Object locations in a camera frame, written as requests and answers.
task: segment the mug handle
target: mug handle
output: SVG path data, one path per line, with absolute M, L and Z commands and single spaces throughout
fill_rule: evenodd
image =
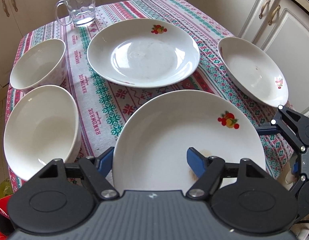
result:
M 67 23 L 63 23 L 63 22 L 59 19 L 59 17 L 58 17 L 58 7 L 59 7 L 59 5 L 61 5 L 61 4 L 64 4 L 64 0 L 60 0 L 59 2 L 56 3 L 56 6 L 55 6 L 55 18 L 56 18 L 56 21 L 57 21 L 59 24 L 61 24 L 62 26 L 67 26 L 67 25 L 69 25 L 70 23 L 72 23 L 72 18 L 71 18 L 71 16 L 69 16 L 70 19 L 69 19 L 69 21 L 68 21 Z

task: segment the plastic bag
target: plastic bag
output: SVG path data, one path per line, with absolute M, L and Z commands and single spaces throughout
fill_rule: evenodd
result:
M 0 199 L 13 194 L 10 179 L 5 179 L 0 184 Z

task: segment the table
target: table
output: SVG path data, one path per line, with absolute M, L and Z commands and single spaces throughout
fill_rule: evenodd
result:
M 156 89 L 136 89 L 109 82 L 98 76 L 87 60 L 91 39 L 103 28 L 115 22 L 132 18 L 154 18 L 172 23 L 196 41 L 200 49 L 200 64 L 192 76 L 177 84 Z M 132 0 L 101 5 L 96 8 L 96 20 L 89 26 L 75 28 L 51 22 L 26 35 L 20 42 L 15 63 L 29 48 L 41 41 L 58 38 L 67 45 L 68 75 L 62 87 L 78 104 L 82 145 L 78 158 L 99 156 L 114 146 L 124 124 L 142 104 L 160 94 L 179 90 L 204 90 L 225 98 L 237 106 L 259 126 L 269 122 L 275 109 L 256 103 L 243 94 L 230 80 L 218 55 L 217 43 L 233 36 L 224 27 L 184 0 Z M 8 89 L 6 121 L 23 93 Z M 280 135 L 262 136 L 267 172 L 277 178 L 293 151 Z M 13 190 L 24 181 L 9 169 Z M 112 174 L 107 176 L 112 181 Z

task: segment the cabinet handle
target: cabinet handle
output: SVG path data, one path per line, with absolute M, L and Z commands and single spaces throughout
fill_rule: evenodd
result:
M 259 19 L 262 19 L 262 17 L 263 17 L 263 11 L 264 11 L 265 7 L 267 6 L 267 4 L 270 3 L 270 2 L 271 2 L 271 0 L 266 0 L 265 3 L 264 3 L 264 5 L 262 5 L 262 7 L 261 7 L 261 12 L 260 12 L 260 14 L 259 14 Z
M 4 10 L 4 12 L 6 13 L 7 17 L 9 17 L 10 14 L 9 14 L 9 12 L 8 12 L 6 2 L 5 2 L 4 0 L 2 0 L 2 6 L 3 6 L 3 10 Z
M 268 22 L 268 24 L 269 24 L 269 26 L 271 26 L 272 25 L 272 20 L 273 20 L 273 18 L 274 18 L 274 16 L 275 16 L 275 14 L 277 13 L 277 11 L 279 11 L 280 10 L 280 8 L 281 8 L 281 6 L 280 5 L 278 5 L 274 10 L 273 10 L 273 12 L 272 12 L 272 14 L 271 14 L 271 19 L 270 19 L 270 21 Z
M 16 7 L 16 0 L 11 0 L 12 6 L 15 9 L 15 11 L 18 11 L 18 8 Z

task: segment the glass mug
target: glass mug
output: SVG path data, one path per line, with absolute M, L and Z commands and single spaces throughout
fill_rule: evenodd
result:
M 58 7 L 65 4 L 70 19 L 67 23 L 62 22 L 58 17 Z M 60 0 L 55 6 L 55 17 L 59 24 L 66 26 L 73 22 L 74 26 L 80 27 L 91 23 L 96 18 L 96 1 L 95 0 Z

